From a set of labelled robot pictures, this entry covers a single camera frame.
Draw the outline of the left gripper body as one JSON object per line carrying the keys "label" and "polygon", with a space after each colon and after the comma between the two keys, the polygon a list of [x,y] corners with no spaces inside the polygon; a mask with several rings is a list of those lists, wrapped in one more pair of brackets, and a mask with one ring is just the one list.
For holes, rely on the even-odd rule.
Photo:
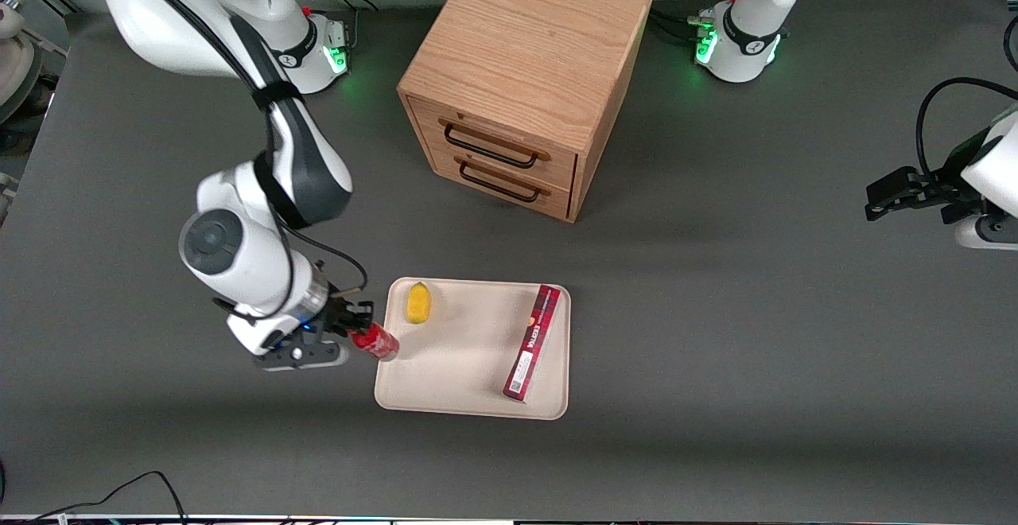
{"label": "left gripper body", "polygon": [[1017,112],[997,116],[988,129],[958,145],[935,177],[946,225],[975,214],[1017,216]]}

